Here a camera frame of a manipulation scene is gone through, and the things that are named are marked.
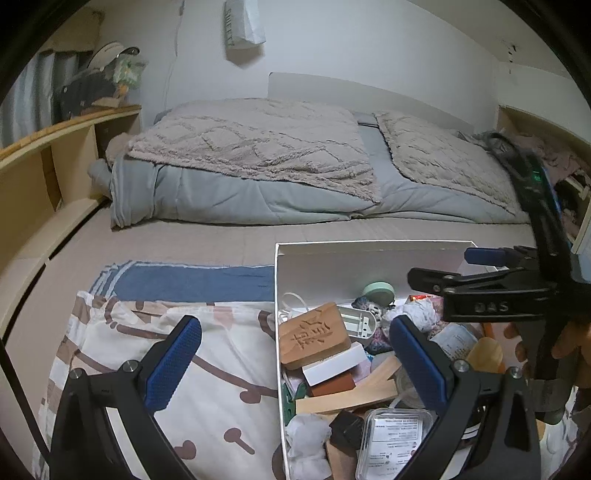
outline white paper bag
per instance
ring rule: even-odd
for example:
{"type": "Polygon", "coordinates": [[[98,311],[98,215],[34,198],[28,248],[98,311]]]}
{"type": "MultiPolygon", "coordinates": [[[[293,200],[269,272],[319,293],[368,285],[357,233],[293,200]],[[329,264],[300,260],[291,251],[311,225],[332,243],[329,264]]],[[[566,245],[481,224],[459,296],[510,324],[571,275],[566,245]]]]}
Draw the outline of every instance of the white paper bag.
{"type": "Polygon", "coordinates": [[[252,48],[265,43],[257,0],[227,0],[225,25],[228,48],[252,48]]]}

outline gray curtain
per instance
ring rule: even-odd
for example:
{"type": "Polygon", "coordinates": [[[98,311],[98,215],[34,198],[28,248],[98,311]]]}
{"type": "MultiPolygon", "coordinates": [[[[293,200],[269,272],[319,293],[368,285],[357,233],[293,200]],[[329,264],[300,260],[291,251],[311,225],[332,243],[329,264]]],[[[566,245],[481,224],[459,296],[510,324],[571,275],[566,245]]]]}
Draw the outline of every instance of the gray curtain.
{"type": "Polygon", "coordinates": [[[79,53],[35,55],[0,105],[0,147],[59,122],[56,92],[78,70],[79,53]]]}

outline blue cloth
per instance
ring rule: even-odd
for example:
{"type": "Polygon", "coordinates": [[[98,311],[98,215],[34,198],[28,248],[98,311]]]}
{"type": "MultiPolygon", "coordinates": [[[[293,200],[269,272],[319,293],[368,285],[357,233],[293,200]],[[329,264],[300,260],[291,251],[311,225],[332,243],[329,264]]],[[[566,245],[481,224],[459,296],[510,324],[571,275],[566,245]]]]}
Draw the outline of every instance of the blue cloth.
{"type": "Polygon", "coordinates": [[[103,269],[90,292],[123,301],[274,301],[274,268],[130,261],[103,269]]]}

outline white wall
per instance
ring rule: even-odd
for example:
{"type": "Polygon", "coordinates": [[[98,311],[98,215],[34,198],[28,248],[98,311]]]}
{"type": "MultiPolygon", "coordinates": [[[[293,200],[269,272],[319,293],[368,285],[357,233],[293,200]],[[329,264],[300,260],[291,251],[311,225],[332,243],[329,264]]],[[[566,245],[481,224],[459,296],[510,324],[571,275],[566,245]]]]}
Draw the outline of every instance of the white wall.
{"type": "Polygon", "coordinates": [[[499,104],[538,115],[591,141],[591,109],[574,80],[502,62],[497,87],[499,104]]]}
{"type": "Polygon", "coordinates": [[[264,97],[271,72],[292,72],[380,87],[477,130],[493,126],[497,60],[405,0],[259,0],[267,42],[259,55],[244,52],[251,58],[238,64],[223,46],[223,0],[186,0],[165,105],[178,6],[179,0],[132,0],[106,10],[101,44],[135,45],[150,60],[141,88],[144,125],[189,100],[264,97]]]}

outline gray bed sheet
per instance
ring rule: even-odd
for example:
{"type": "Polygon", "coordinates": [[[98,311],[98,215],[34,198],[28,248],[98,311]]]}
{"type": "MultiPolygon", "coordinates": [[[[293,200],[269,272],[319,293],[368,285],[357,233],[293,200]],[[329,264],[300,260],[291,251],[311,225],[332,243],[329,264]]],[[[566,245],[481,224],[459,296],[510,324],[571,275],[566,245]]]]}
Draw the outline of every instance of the gray bed sheet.
{"type": "Polygon", "coordinates": [[[380,183],[377,205],[357,197],[285,181],[257,181],[122,156],[89,174],[112,198],[111,222],[126,227],[153,218],[234,225],[318,223],[384,217],[474,223],[526,223],[478,197],[403,177],[392,163],[375,118],[358,115],[359,132],[380,183]]]}

